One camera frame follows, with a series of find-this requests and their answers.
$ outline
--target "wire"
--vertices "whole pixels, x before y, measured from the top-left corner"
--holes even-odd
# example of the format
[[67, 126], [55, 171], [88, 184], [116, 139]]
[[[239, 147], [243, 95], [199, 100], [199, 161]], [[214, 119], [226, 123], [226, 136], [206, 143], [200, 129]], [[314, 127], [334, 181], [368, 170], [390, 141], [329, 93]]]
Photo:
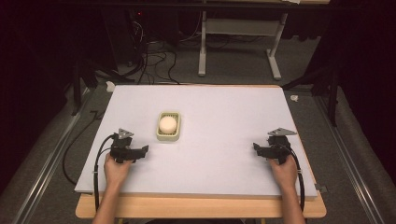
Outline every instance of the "wire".
[[149, 82], [149, 79], [152, 78], [152, 83], [150, 83], [150, 84], [153, 85], [153, 84], [155, 83], [155, 77], [154, 77], [154, 75], [152, 75], [152, 74], [150, 74], [150, 73], [148, 73], [148, 72], [146, 72], [146, 75], [147, 75], [147, 77], [148, 77], [148, 82]]
[[241, 36], [241, 35], [228, 35], [228, 38], [234, 42], [242, 42], [242, 43], [252, 43], [252, 42], [256, 42], [263, 38], [262, 35], [256, 35], [256, 36], [253, 36], [251, 40], [243, 40], [243, 39], [236, 38], [238, 36]]
[[[143, 53], [147, 50], [146, 48], [146, 35], [143, 29], [143, 26], [137, 21], [131, 21], [130, 15], [126, 15], [127, 20], [130, 22], [130, 26], [128, 29], [129, 37], [131, 38], [133, 47], [134, 47], [134, 54], [136, 58], [133, 56], [132, 61], [136, 62], [136, 66], [129, 72], [125, 74], [119, 74], [117, 71], [112, 71], [105, 69], [102, 66], [96, 66], [99, 70], [104, 71], [107, 75], [117, 79], [121, 82], [134, 82], [134, 79], [129, 79], [127, 77], [136, 74], [138, 71], [143, 70], [141, 76], [143, 76], [144, 71], [146, 69], [145, 60], [143, 58]], [[96, 74], [97, 77], [109, 79], [107, 76], [102, 76]]]
[[104, 152], [106, 152], [106, 151], [108, 151], [108, 150], [110, 150], [111, 149], [111, 147], [108, 147], [108, 148], [106, 148], [106, 149], [103, 149], [103, 151], [100, 153], [100, 156], [104, 153]]
[[93, 116], [93, 119], [91, 120], [91, 122], [89, 124], [87, 124], [87, 126], [85, 126], [81, 132], [78, 133], [78, 135], [72, 140], [72, 142], [69, 144], [69, 146], [66, 148], [66, 150], [64, 151], [64, 155], [62, 158], [62, 170], [64, 172], [64, 177], [66, 177], [66, 179], [73, 185], [76, 185], [77, 182], [75, 180], [73, 180], [66, 172], [66, 167], [65, 167], [65, 161], [66, 161], [66, 156], [68, 151], [70, 150], [71, 146], [73, 146], [73, 144], [77, 141], [77, 139], [88, 129], [88, 127], [91, 126], [91, 124], [93, 124], [96, 120], [100, 120], [102, 119], [101, 116], [105, 114], [105, 111], [102, 113], [98, 114], [98, 111], [93, 110], [90, 113], [94, 113], [95, 115]]
[[190, 39], [194, 39], [194, 38], [200, 36], [200, 35], [196, 35], [196, 33], [198, 32], [198, 28], [199, 28], [199, 24], [201, 22], [201, 19], [202, 19], [202, 12], [200, 12], [200, 14], [199, 14], [198, 22], [197, 22], [197, 25], [195, 27], [195, 31], [192, 33], [192, 35], [190, 37], [185, 38], [185, 39], [179, 40], [179, 42], [184, 42], [184, 41], [187, 41], [187, 40], [190, 40]]
[[148, 60], [149, 60], [149, 55], [147, 53], [148, 49], [146, 47], [146, 60], [145, 60], [145, 65], [143, 66], [143, 70], [142, 70], [142, 74], [140, 75], [139, 80], [137, 81], [137, 85], [140, 84], [141, 80], [142, 80], [142, 76], [145, 74], [146, 68], [148, 67]]
[[[221, 35], [210, 35], [212, 38], [213, 37], [221, 37]], [[222, 48], [224, 48], [225, 46], [227, 46], [229, 43], [230, 43], [230, 39], [229, 38], [220, 38], [220, 40], [225, 40], [225, 43], [223, 43], [221, 46], [218, 46], [218, 47], [213, 47], [213, 46], [210, 46], [209, 44], [208, 44], [208, 42], [206, 42], [206, 46], [208, 47], [208, 48], [210, 48], [210, 49], [222, 49]]]
[[[167, 58], [167, 54], [166, 53], [173, 53], [174, 54], [174, 62], [172, 64], [172, 66], [167, 71], [168, 77], [162, 77], [157, 72], [157, 65], [162, 63], [162, 62], [164, 62], [166, 60], [166, 58]], [[171, 70], [175, 67], [176, 61], [177, 61], [177, 54], [175, 52], [173, 52], [173, 51], [152, 51], [150, 53], [150, 57], [158, 57], [158, 58], [160, 58], [160, 60], [158, 62], [149, 65], [149, 66], [154, 66], [154, 74], [155, 74], [155, 76], [157, 76], [157, 77], [159, 77], [160, 79], [163, 79], [163, 80], [175, 82], [178, 85], [180, 84], [177, 80], [175, 80], [171, 76]]]
[[285, 148], [288, 152], [290, 152], [290, 155], [294, 158], [296, 165], [297, 165], [297, 175], [298, 175], [298, 180], [300, 183], [300, 207], [301, 211], [304, 211], [304, 206], [305, 206], [305, 188], [304, 188], [304, 180], [303, 180], [303, 173], [301, 170], [300, 163], [298, 161], [297, 155], [295, 154], [294, 150], [291, 147], [283, 146], [279, 144], [281, 147]]
[[95, 197], [95, 208], [96, 211], [99, 208], [99, 187], [98, 187], [98, 162], [99, 162], [99, 158], [102, 155], [102, 153], [104, 151], [102, 151], [103, 146], [105, 145], [105, 143], [107, 142], [108, 139], [110, 138], [114, 138], [116, 134], [113, 133], [111, 135], [109, 135], [102, 143], [102, 145], [99, 148], [98, 154], [96, 155], [96, 160], [95, 160], [95, 165], [93, 167], [93, 193], [94, 193], [94, 197]]

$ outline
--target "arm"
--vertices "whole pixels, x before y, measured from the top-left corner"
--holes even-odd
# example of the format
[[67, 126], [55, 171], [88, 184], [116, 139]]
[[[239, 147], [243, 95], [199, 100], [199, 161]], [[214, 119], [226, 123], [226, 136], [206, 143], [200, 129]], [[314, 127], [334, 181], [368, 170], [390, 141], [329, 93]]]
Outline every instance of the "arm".
[[131, 164], [130, 161], [125, 161], [123, 164], [116, 163], [109, 153], [106, 155], [106, 189], [92, 224], [114, 223], [120, 188], [128, 175]]
[[269, 160], [269, 162], [282, 193], [282, 213], [285, 224], [305, 223], [295, 188], [297, 166], [294, 158], [288, 156], [286, 162], [281, 165], [278, 165], [274, 160]]

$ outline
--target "handheld controller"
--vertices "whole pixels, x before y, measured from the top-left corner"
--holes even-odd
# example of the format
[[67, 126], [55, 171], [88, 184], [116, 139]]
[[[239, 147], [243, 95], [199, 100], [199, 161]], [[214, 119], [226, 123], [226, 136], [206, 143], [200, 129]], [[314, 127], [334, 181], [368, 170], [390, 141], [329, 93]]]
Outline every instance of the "handheld controller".
[[269, 147], [260, 147], [253, 143], [257, 155], [267, 159], [278, 159], [279, 164], [286, 161], [286, 158], [291, 154], [291, 147], [288, 137], [286, 135], [296, 134], [295, 132], [278, 128], [269, 132], [271, 136], [268, 138]]
[[132, 142], [132, 135], [134, 134], [123, 129], [119, 130], [119, 134], [114, 134], [110, 156], [113, 157], [117, 163], [123, 163], [124, 161], [135, 162], [136, 160], [146, 157], [146, 153], [149, 151], [149, 146], [136, 149], [131, 149], [129, 147]]

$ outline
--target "metal bracket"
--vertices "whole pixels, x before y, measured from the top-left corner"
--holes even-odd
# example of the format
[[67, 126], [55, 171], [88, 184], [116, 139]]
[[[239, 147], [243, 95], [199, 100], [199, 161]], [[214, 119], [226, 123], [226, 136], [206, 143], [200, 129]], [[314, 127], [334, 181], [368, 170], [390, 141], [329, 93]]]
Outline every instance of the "metal bracket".
[[328, 190], [327, 190], [327, 187], [326, 186], [321, 186], [320, 184], [315, 184], [315, 189], [316, 190], [318, 190], [320, 193], [327, 193], [327, 192], [329, 192]]
[[130, 133], [126, 130], [123, 129], [119, 129], [119, 139], [124, 139], [127, 137], [131, 137], [132, 135], [134, 135], [133, 133]]
[[268, 134], [272, 135], [272, 136], [285, 136], [285, 135], [295, 135], [297, 133], [287, 130], [287, 129], [278, 128], [276, 130], [269, 132]]

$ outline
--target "power cord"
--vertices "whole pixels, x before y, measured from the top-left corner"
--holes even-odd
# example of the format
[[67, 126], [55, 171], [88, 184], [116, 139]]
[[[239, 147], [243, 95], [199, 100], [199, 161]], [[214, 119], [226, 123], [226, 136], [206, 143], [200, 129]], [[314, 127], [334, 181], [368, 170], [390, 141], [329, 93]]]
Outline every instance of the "power cord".
[[[167, 71], [167, 77], [162, 77], [157, 73], [157, 65], [166, 60], [166, 58], [168, 57], [168, 55], [166, 53], [174, 54], [174, 61]], [[160, 79], [163, 79], [163, 80], [172, 81], [172, 82], [175, 82], [177, 85], [180, 85], [180, 82], [178, 82], [176, 79], [172, 78], [172, 75], [171, 75], [171, 71], [176, 66], [176, 62], [177, 62], [177, 54], [175, 52], [173, 52], [173, 51], [152, 51], [152, 52], [148, 53], [147, 60], [149, 59], [149, 57], [160, 58], [160, 60], [158, 62], [151, 63], [151, 64], [147, 65], [147, 66], [154, 66], [154, 74], [156, 77], [159, 77]]]
[[300, 166], [300, 163], [298, 161], [297, 155], [295, 154], [294, 150], [291, 149], [291, 147], [287, 147], [287, 146], [283, 146], [280, 145], [281, 147], [285, 148], [290, 155], [294, 158], [296, 165], [297, 165], [297, 176], [298, 176], [298, 180], [300, 183], [300, 207], [301, 207], [301, 211], [304, 211], [304, 206], [305, 206], [305, 188], [304, 188], [304, 180], [303, 180], [303, 173], [302, 173], [302, 169]]
[[99, 162], [99, 158], [100, 158], [100, 156], [102, 155], [103, 152], [105, 152], [106, 150], [110, 149], [110, 148], [107, 148], [107, 149], [102, 151], [102, 148], [105, 145], [105, 143], [107, 142], [107, 140], [110, 139], [110, 138], [114, 139], [116, 135], [117, 135], [116, 133], [113, 133], [113, 134], [109, 135], [103, 141], [102, 145], [100, 146], [100, 148], [98, 150], [98, 154], [96, 155], [95, 165], [93, 167], [93, 193], [94, 193], [94, 197], [95, 197], [95, 208], [96, 208], [96, 211], [99, 208], [99, 187], [98, 187], [98, 162]]
[[75, 180], [73, 180], [69, 174], [66, 172], [66, 167], [65, 167], [65, 161], [66, 161], [66, 157], [67, 157], [67, 153], [70, 150], [71, 146], [74, 145], [74, 143], [77, 141], [77, 139], [97, 120], [102, 119], [102, 116], [105, 114], [105, 111], [102, 113], [99, 113], [97, 110], [92, 110], [90, 111], [90, 113], [94, 113], [93, 119], [91, 120], [91, 122], [89, 124], [87, 124], [82, 130], [81, 132], [78, 133], [78, 135], [72, 140], [72, 142], [69, 144], [69, 146], [66, 148], [63, 158], [62, 158], [62, 169], [64, 172], [64, 177], [66, 177], [66, 179], [73, 185], [76, 185], [77, 182]]

